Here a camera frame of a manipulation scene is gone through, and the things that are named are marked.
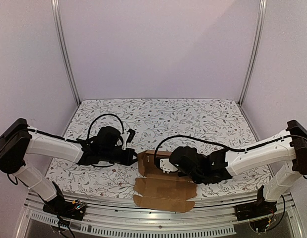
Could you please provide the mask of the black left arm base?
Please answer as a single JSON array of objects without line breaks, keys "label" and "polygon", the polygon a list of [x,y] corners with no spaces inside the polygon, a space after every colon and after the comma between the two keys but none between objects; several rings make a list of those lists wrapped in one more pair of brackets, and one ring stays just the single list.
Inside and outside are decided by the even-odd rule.
[{"label": "black left arm base", "polygon": [[44,203],[44,212],[79,221],[83,220],[87,208],[87,204],[78,199],[70,202],[56,197]]}]

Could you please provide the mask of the brown cardboard box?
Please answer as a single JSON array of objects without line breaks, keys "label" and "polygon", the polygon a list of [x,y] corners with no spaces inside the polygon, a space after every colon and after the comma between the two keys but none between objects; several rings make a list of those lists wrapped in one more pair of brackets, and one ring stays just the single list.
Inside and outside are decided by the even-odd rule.
[{"label": "brown cardboard box", "polygon": [[190,211],[197,196],[197,184],[189,177],[178,173],[165,173],[154,164],[154,151],[146,150],[137,154],[138,171],[141,177],[135,179],[134,203],[154,210],[185,213]]}]

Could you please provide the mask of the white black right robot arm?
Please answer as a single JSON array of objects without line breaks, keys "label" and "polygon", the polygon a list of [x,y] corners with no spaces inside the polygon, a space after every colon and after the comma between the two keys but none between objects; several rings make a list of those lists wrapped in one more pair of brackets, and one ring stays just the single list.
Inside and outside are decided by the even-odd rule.
[{"label": "white black right robot arm", "polygon": [[178,147],[171,153],[169,163],[196,184],[214,184],[283,161],[275,177],[264,185],[263,197],[252,203],[251,212],[262,216],[270,203],[276,202],[300,177],[307,176],[307,130],[296,120],[287,125],[285,130],[243,149],[223,146],[203,155],[196,148]]}]

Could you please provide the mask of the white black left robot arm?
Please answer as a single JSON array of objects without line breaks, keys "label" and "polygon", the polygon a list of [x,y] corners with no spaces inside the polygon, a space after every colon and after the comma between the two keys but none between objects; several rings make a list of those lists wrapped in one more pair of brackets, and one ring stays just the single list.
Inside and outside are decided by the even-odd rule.
[{"label": "white black left robot arm", "polygon": [[137,153],[127,145],[134,135],[132,129],[119,131],[106,126],[95,136],[72,140],[39,131],[19,118],[0,136],[0,171],[22,181],[49,202],[49,207],[57,215],[64,215],[68,204],[61,199],[57,185],[27,162],[25,155],[55,157],[82,166],[98,167],[100,162],[107,162],[110,166],[131,166],[137,162]]}]

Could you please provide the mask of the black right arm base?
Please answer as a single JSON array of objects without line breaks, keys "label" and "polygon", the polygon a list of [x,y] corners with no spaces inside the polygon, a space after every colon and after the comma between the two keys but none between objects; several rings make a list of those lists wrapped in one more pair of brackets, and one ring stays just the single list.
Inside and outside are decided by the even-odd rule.
[{"label": "black right arm base", "polygon": [[238,221],[249,220],[261,216],[266,216],[277,211],[277,202],[251,202],[236,205],[234,207],[235,216]]}]

